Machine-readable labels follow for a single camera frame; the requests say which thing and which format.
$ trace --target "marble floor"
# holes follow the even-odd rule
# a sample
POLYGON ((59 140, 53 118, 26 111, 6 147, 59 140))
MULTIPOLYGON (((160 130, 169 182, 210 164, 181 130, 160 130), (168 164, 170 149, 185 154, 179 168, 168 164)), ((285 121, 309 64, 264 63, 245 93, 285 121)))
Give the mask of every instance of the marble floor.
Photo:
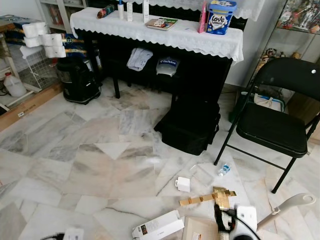
MULTIPOLYGON (((299 193, 320 197, 320 146, 298 159, 276 194, 271 189, 282 171, 232 149, 220 163, 231 171, 217 176, 213 161, 227 135, 235 94, 223 93, 220 131, 213 144, 193 156, 161 142, 153 130, 170 108, 171 96, 112 81, 88 105, 62 94, 0 133, 0 239, 40 240, 69 227, 84 229, 86 240, 130 240, 132 228, 172 210, 181 216, 213 218, 213 201, 180 207, 179 200, 212 192, 236 191, 231 205, 256 207, 258 221, 299 193), (193 177, 198 164, 211 185, 193 177), (191 178, 191 192, 179 192, 178 177, 191 178)), ((287 156, 241 139, 232 145, 282 166, 287 156)), ((264 240, 319 240, 320 204, 294 207, 258 232, 264 240)), ((182 231, 167 240, 180 240, 182 231)))

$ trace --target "white lace tablecloth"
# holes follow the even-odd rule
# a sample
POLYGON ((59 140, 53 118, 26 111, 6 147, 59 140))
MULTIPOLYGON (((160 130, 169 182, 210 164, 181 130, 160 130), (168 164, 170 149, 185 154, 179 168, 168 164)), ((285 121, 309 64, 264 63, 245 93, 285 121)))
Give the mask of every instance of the white lace tablecloth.
POLYGON ((234 62, 244 59, 243 32, 240 29, 229 28, 226 35, 198 33, 198 22, 179 20, 169 31, 162 31, 146 27, 140 13, 134 13, 133 22, 128 22, 119 19, 118 11, 112 12, 105 18, 97 19, 99 10, 99 8, 87 7, 71 15, 70 26, 76 38, 78 36, 75 29, 80 29, 171 46, 203 55, 227 57, 234 62))
MULTIPOLYGON (((142 4, 143 0, 123 0, 124 2, 135 2, 142 4)), ((234 13, 236 18, 252 19, 257 21, 264 6, 265 0, 230 0, 237 3, 237 10, 234 13)), ((193 11, 201 10, 204 0, 149 0, 150 5, 165 6, 168 8, 183 8, 193 11)))

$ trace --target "black folding chair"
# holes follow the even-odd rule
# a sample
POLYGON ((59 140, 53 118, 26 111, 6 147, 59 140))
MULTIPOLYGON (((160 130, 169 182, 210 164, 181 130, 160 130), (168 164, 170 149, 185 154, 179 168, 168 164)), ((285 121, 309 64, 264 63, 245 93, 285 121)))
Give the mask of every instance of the black folding chair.
POLYGON ((222 148, 216 158, 217 165, 225 147, 230 147, 267 164, 284 170, 272 193, 276 193, 297 158, 308 152, 307 141, 320 121, 320 113, 305 125, 304 121, 283 112, 254 103, 249 97, 257 85, 288 89, 320 101, 320 66, 294 58, 277 58, 266 63, 257 73, 243 105, 240 108, 222 148), (292 157, 286 168, 252 155, 228 144, 235 129, 243 138, 292 157))

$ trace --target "chair backrest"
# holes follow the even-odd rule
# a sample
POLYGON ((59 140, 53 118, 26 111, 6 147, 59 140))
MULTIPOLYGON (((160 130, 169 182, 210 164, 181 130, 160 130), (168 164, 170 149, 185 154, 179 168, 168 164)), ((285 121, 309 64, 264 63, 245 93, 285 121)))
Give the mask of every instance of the chair backrest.
POLYGON ((295 58, 276 58, 260 69, 253 84, 288 89, 320 101, 320 66, 295 58))

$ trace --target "plastic bottle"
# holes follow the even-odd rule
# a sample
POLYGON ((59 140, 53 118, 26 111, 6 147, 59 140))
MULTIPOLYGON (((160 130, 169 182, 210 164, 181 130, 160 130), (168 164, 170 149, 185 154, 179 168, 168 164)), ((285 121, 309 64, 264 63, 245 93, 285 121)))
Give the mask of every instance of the plastic bottle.
POLYGON ((225 163, 222 166, 222 168, 219 170, 218 175, 222 177, 222 176, 226 175, 229 171, 230 171, 230 164, 225 163))
POLYGON ((21 97, 27 93, 25 86, 21 80, 15 76, 12 76, 11 72, 5 73, 5 80, 3 85, 9 91, 12 97, 21 97))

